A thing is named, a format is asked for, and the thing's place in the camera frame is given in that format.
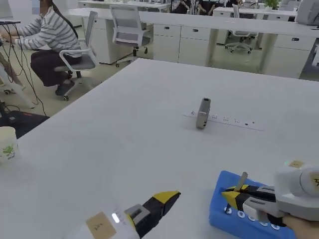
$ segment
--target power strip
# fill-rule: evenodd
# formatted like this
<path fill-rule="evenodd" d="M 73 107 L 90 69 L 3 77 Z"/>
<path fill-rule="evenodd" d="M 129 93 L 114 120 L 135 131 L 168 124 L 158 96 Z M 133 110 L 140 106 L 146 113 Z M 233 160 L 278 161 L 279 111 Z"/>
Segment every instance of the power strip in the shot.
<path fill-rule="evenodd" d="M 188 111 L 185 114 L 183 114 L 183 116 L 196 118 L 197 111 Z M 233 125 L 233 126 L 237 126 L 237 127 L 241 127 L 241 128 L 248 128 L 248 129 L 253 129 L 253 130 L 258 130 L 258 131 L 264 131 L 263 128 L 261 127 L 260 123 L 254 121 L 254 120 L 242 120 L 242 119 L 238 119 L 238 118 L 218 116 L 217 114 L 209 114 L 208 121 Z"/>

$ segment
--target green plant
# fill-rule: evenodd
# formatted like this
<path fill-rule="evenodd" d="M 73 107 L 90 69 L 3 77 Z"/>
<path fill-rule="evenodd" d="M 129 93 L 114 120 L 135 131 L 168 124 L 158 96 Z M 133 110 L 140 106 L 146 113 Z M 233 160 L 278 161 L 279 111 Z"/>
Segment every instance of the green plant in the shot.
<path fill-rule="evenodd" d="M 276 9 L 278 5 L 278 0 L 265 0 L 265 6 L 269 6 L 272 9 Z"/>

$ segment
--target gray office chair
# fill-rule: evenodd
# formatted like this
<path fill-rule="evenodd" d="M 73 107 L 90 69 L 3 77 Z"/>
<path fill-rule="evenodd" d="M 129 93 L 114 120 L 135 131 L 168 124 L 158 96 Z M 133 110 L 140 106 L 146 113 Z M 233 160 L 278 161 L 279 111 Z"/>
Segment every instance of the gray office chair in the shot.
<path fill-rule="evenodd" d="M 233 8 L 234 8 L 234 18 L 239 18 L 238 5 L 233 4 Z M 239 42 L 226 44 L 225 48 L 228 49 L 229 47 L 231 47 L 231 50 L 230 50 L 231 53 L 233 53 L 235 49 L 246 49 L 247 53 L 250 54 L 253 48 L 249 44 L 245 43 L 244 40 L 250 37 L 254 38 L 256 34 L 252 32 L 246 32 L 246 31 L 231 31 L 231 33 L 234 36 L 239 36 L 240 40 Z"/>
<path fill-rule="evenodd" d="M 116 62 L 116 67 L 122 62 L 133 62 L 137 57 L 137 50 L 150 43 L 147 37 L 146 24 L 142 25 L 137 6 L 110 5 L 114 22 L 113 43 L 133 47 L 133 56 L 126 57 Z"/>
<path fill-rule="evenodd" d="M 54 70 L 57 72 L 68 72 L 69 73 L 69 79 L 72 78 L 72 73 L 76 72 L 76 79 L 74 80 L 74 86 L 63 95 L 63 98 L 65 101 L 69 100 L 69 93 L 73 91 L 79 84 L 83 83 L 88 90 L 93 89 L 93 86 L 91 85 L 91 79 L 89 77 L 82 77 L 81 71 L 87 71 L 95 68 L 99 62 L 96 59 L 96 54 L 91 46 L 91 39 L 92 39 L 92 31 L 94 24 L 96 22 L 98 14 L 97 12 L 91 11 L 89 16 L 88 25 L 86 27 L 86 33 L 84 39 L 79 39 L 79 42 L 85 42 L 85 49 L 81 50 L 62 50 L 60 51 L 60 57 L 65 63 L 66 66 L 59 66 L 56 67 Z M 68 61 L 65 59 L 64 54 L 65 53 L 75 53 L 80 52 L 82 53 L 82 61 L 79 64 L 70 65 Z"/>

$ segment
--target black shoe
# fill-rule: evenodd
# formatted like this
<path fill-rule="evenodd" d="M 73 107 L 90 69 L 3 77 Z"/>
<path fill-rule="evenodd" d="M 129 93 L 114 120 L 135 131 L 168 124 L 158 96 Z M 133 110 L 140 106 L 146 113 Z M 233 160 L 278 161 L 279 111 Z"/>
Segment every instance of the black shoe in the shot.
<path fill-rule="evenodd" d="M 55 94 L 57 96 L 64 96 L 64 94 L 67 93 L 74 85 L 73 81 L 70 81 L 70 83 L 62 83 L 61 85 L 58 85 L 58 89 L 56 89 Z"/>

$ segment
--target silver device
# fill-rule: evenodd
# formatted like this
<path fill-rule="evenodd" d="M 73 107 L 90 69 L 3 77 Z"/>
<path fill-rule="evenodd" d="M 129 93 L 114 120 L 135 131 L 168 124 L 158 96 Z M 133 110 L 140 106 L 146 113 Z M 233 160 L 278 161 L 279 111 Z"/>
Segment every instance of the silver device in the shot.
<path fill-rule="evenodd" d="M 196 127 L 205 128 L 208 120 L 210 110 L 210 99 L 203 98 L 200 103 L 199 111 L 197 113 Z"/>

